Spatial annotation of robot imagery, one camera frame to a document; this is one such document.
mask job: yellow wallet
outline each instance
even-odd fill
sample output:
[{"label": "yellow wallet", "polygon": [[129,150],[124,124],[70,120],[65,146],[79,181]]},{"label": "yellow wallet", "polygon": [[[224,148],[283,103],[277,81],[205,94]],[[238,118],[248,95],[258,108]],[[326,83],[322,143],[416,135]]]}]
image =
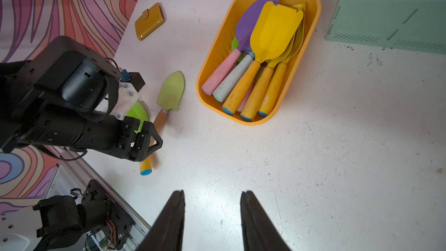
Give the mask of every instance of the yellow wallet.
[{"label": "yellow wallet", "polygon": [[142,12],[141,17],[135,21],[135,31],[139,40],[144,39],[152,33],[158,26],[164,23],[163,13],[160,4],[156,3],[150,9]]}]

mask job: colorful patterned wall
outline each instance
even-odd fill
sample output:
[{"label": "colorful patterned wall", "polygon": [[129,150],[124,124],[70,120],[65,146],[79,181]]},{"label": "colorful patterned wall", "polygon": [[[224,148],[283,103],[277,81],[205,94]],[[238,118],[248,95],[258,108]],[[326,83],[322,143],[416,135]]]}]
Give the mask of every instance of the colorful patterned wall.
[{"label": "colorful patterned wall", "polygon": [[[0,60],[34,58],[66,35],[113,57],[137,0],[0,0]],[[34,205],[57,160],[33,147],[0,153],[0,214]]]}]

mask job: green plastic crate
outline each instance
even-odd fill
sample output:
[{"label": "green plastic crate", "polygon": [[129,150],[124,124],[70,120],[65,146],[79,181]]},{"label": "green plastic crate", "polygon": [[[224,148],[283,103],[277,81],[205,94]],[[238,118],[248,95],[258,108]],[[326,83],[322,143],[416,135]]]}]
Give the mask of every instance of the green plastic crate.
[{"label": "green plastic crate", "polygon": [[446,0],[339,0],[326,40],[446,53]]}]

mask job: lime green trowel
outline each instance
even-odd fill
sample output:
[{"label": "lime green trowel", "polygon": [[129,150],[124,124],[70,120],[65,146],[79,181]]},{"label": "lime green trowel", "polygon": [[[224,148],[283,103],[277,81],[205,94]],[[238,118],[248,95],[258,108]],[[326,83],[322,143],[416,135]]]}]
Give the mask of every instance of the lime green trowel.
[{"label": "lime green trowel", "polygon": [[[180,71],[170,74],[164,81],[157,98],[157,104],[163,108],[153,121],[153,125],[155,125],[158,133],[160,133],[165,121],[167,120],[167,117],[169,116],[169,110],[178,108],[183,91],[184,77]],[[140,170],[141,175],[143,176],[146,176],[152,172],[152,159],[150,156],[146,160],[140,162]]]},{"label": "lime green trowel", "polygon": [[145,112],[144,107],[139,102],[136,102],[133,107],[127,112],[127,116],[130,116],[132,118],[136,118],[140,120],[140,126],[135,133],[141,132],[142,124],[144,121],[148,121],[147,113]]},{"label": "lime green trowel", "polygon": [[[232,44],[231,44],[231,50],[235,50],[238,46],[239,46],[239,42],[237,41],[237,37],[234,37],[234,39],[232,40]],[[240,61],[242,61],[243,58],[245,58],[244,53],[242,53],[240,55],[240,57],[237,59],[237,63],[240,63]]]}]

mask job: cable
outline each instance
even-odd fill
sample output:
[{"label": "cable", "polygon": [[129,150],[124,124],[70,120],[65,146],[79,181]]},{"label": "cable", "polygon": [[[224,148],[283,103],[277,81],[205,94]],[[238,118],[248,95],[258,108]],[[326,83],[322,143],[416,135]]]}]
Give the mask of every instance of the cable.
[{"label": "cable", "polygon": [[115,66],[116,66],[116,69],[118,69],[118,71],[119,71],[118,64],[116,63],[116,61],[113,60],[113,58],[109,58],[109,57],[104,57],[104,58],[113,61],[113,63],[114,63]]},{"label": "cable", "polygon": [[115,238],[114,247],[113,247],[113,249],[110,249],[110,250],[114,250],[114,249],[116,249],[116,232],[113,232],[113,229],[111,228],[112,226],[110,226],[108,221],[105,221],[105,222],[107,223],[108,227],[110,228],[110,243],[104,249],[109,250],[108,247],[113,243],[113,238]]},{"label": "cable", "polygon": [[83,192],[83,191],[82,191],[81,189],[79,189],[79,188],[73,188],[73,189],[70,190],[70,194],[74,196],[75,200],[76,200],[77,198],[79,198],[80,196],[83,196],[83,193],[82,193],[82,192]]},{"label": "cable", "polygon": [[114,237],[115,237],[115,244],[114,244],[115,247],[113,248],[113,250],[114,250],[114,249],[116,249],[116,227],[115,227],[115,225],[113,224],[113,221],[112,221],[111,219],[110,219],[110,223],[113,225],[113,228],[114,228],[114,230],[115,230],[115,236],[114,236]]},{"label": "cable", "polygon": [[41,144],[33,144],[33,146],[34,146],[35,148],[37,148],[38,150],[40,150],[41,152],[43,152],[43,153],[45,153],[45,154],[47,154],[47,155],[49,155],[49,156],[51,156],[51,157],[53,157],[53,158],[55,158],[55,159],[62,160],[62,161],[67,161],[67,162],[69,162],[69,161],[74,161],[74,160],[77,160],[77,159],[80,159],[80,158],[84,157],[84,156],[86,155],[86,153],[87,153],[87,150],[85,149],[85,151],[84,151],[81,155],[79,155],[78,157],[73,158],[73,159],[65,159],[65,158],[62,157],[62,155],[60,155],[59,157],[57,157],[57,156],[54,155],[51,151],[49,151],[45,146],[43,146],[43,145],[41,145]]}]

